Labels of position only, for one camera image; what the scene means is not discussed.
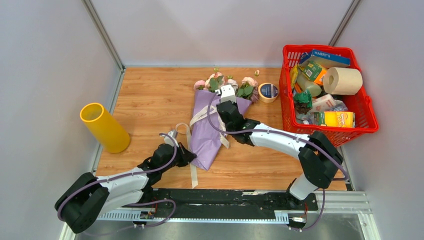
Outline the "purple pink wrapping paper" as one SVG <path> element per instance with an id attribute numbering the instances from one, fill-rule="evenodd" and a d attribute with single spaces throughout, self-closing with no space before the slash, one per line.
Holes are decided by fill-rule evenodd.
<path id="1" fill-rule="evenodd" d="M 230 147 L 227 135 L 214 129 L 225 130 L 216 109 L 219 102 L 220 97 L 207 90 L 197 90 L 194 94 L 193 113 L 189 122 L 189 148 L 197 156 L 192 163 L 205 171 L 210 169 L 222 146 L 227 149 Z"/>

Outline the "cream ribbon with gold text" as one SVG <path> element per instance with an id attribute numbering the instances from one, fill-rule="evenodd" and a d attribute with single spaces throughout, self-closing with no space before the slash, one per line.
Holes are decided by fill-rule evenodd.
<path id="1" fill-rule="evenodd" d="M 186 135 L 188 149 L 197 155 L 190 164 L 191 187 L 198 186 L 197 170 L 209 170 L 214 162 L 218 151 L 223 146 L 230 147 L 230 143 L 224 133 L 226 127 L 222 122 L 215 106 L 204 106 L 194 112 L 189 124 L 178 123 L 175 128 L 185 127 L 185 131 L 177 131 L 179 134 Z"/>

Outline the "pink flower bunch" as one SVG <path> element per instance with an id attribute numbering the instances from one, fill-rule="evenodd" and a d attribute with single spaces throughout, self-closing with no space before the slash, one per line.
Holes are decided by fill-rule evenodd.
<path id="1" fill-rule="evenodd" d="M 198 80 L 194 83 L 193 89 L 204 90 L 214 93 L 221 87 L 231 86 L 237 97 L 249 100 L 256 103 L 259 100 L 259 84 L 253 77 L 244 77 L 239 84 L 231 75 L 225 76 L 217 67 L 214 68 L 213 73 L 207 80 Z"/>

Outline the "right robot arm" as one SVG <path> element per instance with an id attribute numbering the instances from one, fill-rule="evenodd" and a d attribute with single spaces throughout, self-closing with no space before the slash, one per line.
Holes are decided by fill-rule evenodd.
<path id="1" fill-rule="evenodd" d="M 245 118 L 231 101 L 218 103 L 216 109 L 226 134 L 238 143 L 273 149 L 299 160 L 303 173 L 289 185 L 285 195 L 286 205 L 291 209 L 299 209 L 315 190 L 327 189 L 336 173 L 343 170 L 342 155 L 320 131 L 299 134 L 269 127 Z"/>

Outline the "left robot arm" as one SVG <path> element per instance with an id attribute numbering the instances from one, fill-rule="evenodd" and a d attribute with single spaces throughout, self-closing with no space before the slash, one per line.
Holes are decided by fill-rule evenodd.
<path id="1" fill-rule="evenodd" d="M 138 204 L 147 207 L 153 201 L 153 185 L 173 167 L 185 167 L 197 155 L 182 143 L 162 143 L 135 168 L 110 176 L 82 174 L 56 201 L 60 220 L 75 234 L 87 230 L 101 215 L 120 207 Z"/>

